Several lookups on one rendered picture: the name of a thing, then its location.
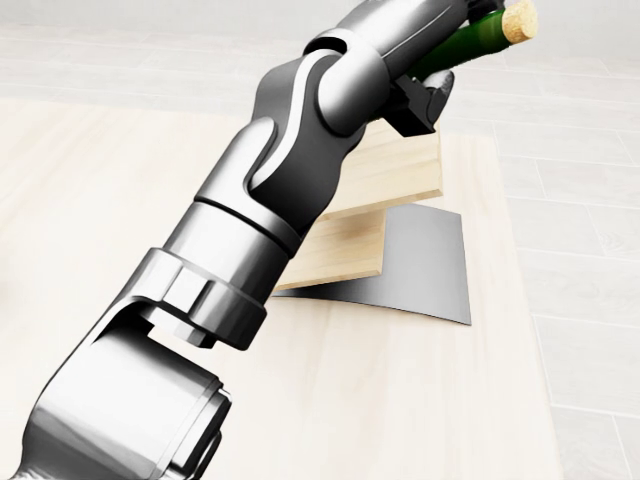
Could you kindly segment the silver black robot left hand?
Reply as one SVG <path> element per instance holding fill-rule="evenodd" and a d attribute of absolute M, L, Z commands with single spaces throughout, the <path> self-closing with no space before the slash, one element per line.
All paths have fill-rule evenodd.
<path fill-rule="evenodd" d="M 420 81 L 407 73 L 467 26 L 470 0 L 366 0 L 337 26 L 344 55 L 322 77 L 327 124 L 348 135 L 385 119 L 404 137 L 431 134 L 453 88 L 453 68 Z"/>

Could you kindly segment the green wine bottle with cork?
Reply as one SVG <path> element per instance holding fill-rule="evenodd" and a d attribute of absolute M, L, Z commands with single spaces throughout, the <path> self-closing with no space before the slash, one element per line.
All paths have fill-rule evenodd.
<path fill-rule="evenodd" d="M 505 0 L 470 0 L 469 7 L 469 24 L 414 65 L 407 73 L 410 78 L 423 81 L 432 73 L 501 52 L 537 34 L 533 0 L 519 0 L 510 6 Z"/>

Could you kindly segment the wooden wine rack, metal base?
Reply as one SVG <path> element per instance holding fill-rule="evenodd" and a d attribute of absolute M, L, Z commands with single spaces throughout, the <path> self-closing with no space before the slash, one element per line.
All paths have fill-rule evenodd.
<path fill-rule="evenodd" d="M 443 194 L 440 135 L 381 121 L 345 160 L 338 191 L 274 292 L 471 322 L 461 217 Z"/>

